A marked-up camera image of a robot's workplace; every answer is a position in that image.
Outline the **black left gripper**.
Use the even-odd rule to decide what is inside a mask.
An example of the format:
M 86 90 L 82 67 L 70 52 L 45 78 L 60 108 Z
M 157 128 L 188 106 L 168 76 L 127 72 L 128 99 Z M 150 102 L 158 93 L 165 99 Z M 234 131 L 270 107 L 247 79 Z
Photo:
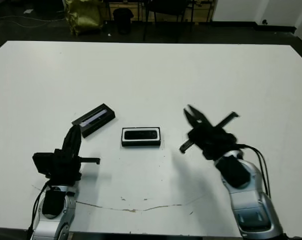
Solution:
M 33 162 L 40 174 L 50 180 L 51 185 L 73 186 L 81 180 L 82 163 L 100 164 L 98 157 L 81 157 L 79 151 L 82 142 L 81 128 L 73 125 L 67 132 L 62 149 L 54 152 L 37 152 L 32 156 Z

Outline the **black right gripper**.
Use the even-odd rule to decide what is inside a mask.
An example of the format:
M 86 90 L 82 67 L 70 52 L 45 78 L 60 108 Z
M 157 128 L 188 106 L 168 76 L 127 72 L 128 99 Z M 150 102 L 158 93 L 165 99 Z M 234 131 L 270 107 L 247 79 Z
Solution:
M 190 104 L 188 107 L 189 109 L 183 109 L 183 113 L 192 129 L 187 133 L 188 140 L 180 146 L 179 151 L 185 154 L 191 146 L 196 145 L 208 160 L 216 160 L 230 151 L 237 139 L 233 134 L 227 133 L 224 126 L 239 115 L 233 111 L 214 126 L 198 109 Z

